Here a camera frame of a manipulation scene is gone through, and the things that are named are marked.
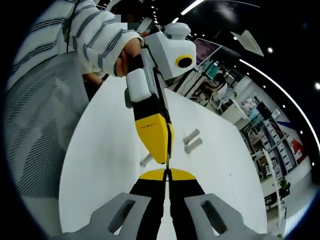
ceiling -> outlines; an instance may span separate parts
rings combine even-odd
[[[239,53],[243,60],[270,76],[285,89],[301,107],[320,138],[320,91],[315,88],[316,82],[320,82],[320,27],[316,1],[206,0],[187,14],[181,15],[194,1],[174,0],[173,4],[173,0],[144,0],[139,6],[143,8],[143,17],[154,20],[156,16],[160,25],[167,25],[179,18],[178,22],[186,23],[190,27],[192,40],[196,39],[197,34],[197,37]],[[230,33],[241,35],[244,30],[250,31],[264,57],[245,50]],[[273,53],[268,52],[269,47],[273,49]],[[286,105],[283,111],[297,132],[303,131],[300,138],[310,159],[317,162],[319,167],[314,169],[317,169],[317,175],[320,175],[318,145],[297,107],[255,70],[239,60],[231,64],[236,64],[237,71],[244,75],[249,72],[258,85],[266,85],[265,91],[279,106]]]

black cable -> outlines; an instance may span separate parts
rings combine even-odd
[[[69,41],[70,41],[71,24],[72,24],[72,21],[74,20],[75,12],[76,12],[77,6],[79,5],[80,2],[81,2],[81,0],[77,0],[77,2],[74,5],[72,14],[71,14],[71,16],[70,16],[70,18],[68,20],[68,32],[67,32],[67,35],[66,35],[66,52],[67,53],[69,52]]]

monitor screen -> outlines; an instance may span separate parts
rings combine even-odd
[[[197,38],[194,42],[196,47],[196,65],[199,66],[221,48],[221,45],[202,38]]]

white tabletop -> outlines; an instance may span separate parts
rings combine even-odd
[[[59,189],[63,232],[87,225],[92,212],[121,192],[129,192],[139,176],[162,168],[155,161],[141,167],[148,151],[140,141],[132,109],[124,101],[126,81],[109,77],[84,111],[69,144]],[[237,128],[227,120],[168,89],[165,91],[174,128],[170,166],[196,176],[206,193],[214,193],[238,210],[244,223],[267,232],[260,180]],[[183,138],[195,129],[203,143],[191,154]],[[158,239],[176,239],[169,201]]]

chair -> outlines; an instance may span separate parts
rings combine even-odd
[[[221,111],[222,104],[227,103],[230,100],[230,97],[225,97],[228,89],[228,85],[225,82],[216,92],[211,94],[209,103],[218,111]]]
[[[5,96],[4,141],[12,180],[26,208],[51,237],[62,233],[60,176],[88,103],[75,52],[40,63]]]

